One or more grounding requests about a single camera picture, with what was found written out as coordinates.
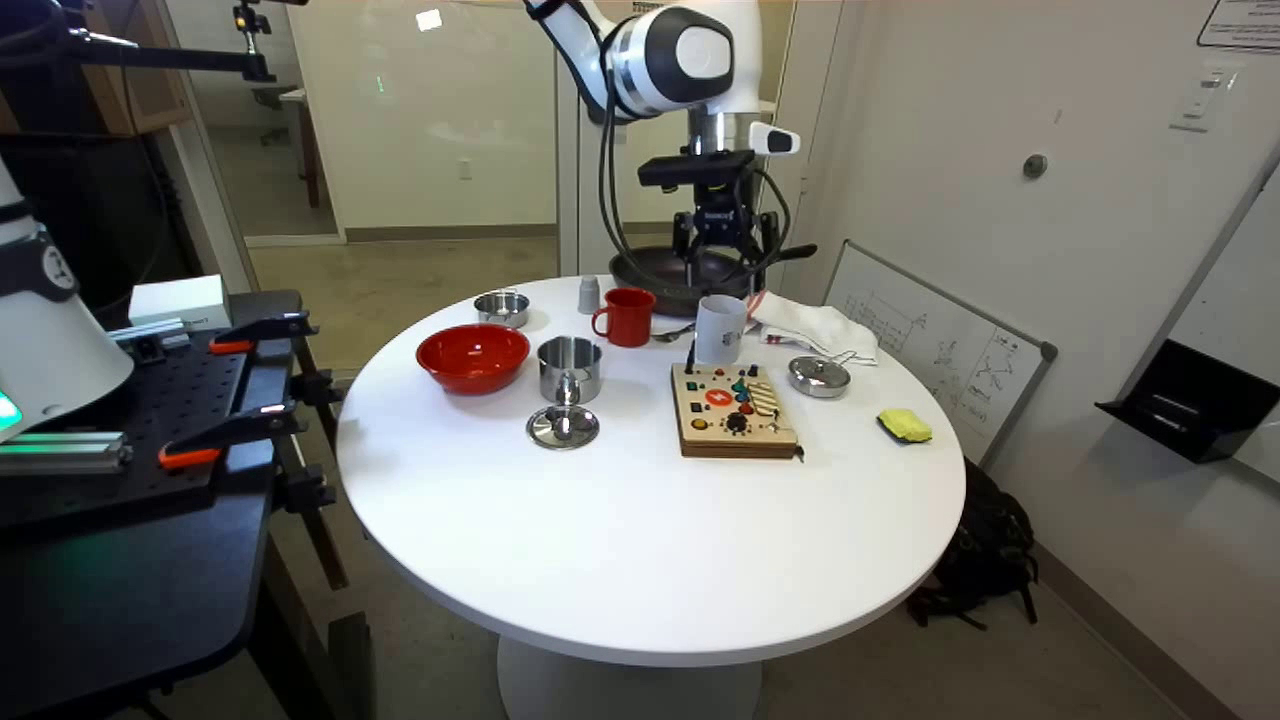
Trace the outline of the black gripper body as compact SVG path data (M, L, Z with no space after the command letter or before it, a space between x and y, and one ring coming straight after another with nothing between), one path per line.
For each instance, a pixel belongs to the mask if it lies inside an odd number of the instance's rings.
M674 240L665 242L683 264L733 254L751 274L751 293L759 293L773 264L811 254L811 242L787 240L787 199L778 199L773 212L757 207L759 188L778 193L757 153L659 157L641 167L641 184L693 188L693 212L674 215Z

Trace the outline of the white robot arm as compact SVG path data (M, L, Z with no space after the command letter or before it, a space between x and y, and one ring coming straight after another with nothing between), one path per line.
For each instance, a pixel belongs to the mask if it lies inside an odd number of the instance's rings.
M693 207L674 215L678 289L759 293L765 270L787 260L791 222L786 199L778 212L757 207L759 188L778 193L765 161L800 153L800 134L778 123L778 102L759 94L759 0L659 0L623 20L609 20L597 0L523 0L523 11L570 65L602 129L597 203L618 264L659 289L623 235L618 130L683 111L690 144L637 167L643 188L693 193Z

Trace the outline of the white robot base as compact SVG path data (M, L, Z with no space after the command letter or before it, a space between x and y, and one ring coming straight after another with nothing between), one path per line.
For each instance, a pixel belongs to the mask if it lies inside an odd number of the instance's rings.
M117 393L127 353L80 300L80 279L0 165L0 440Z

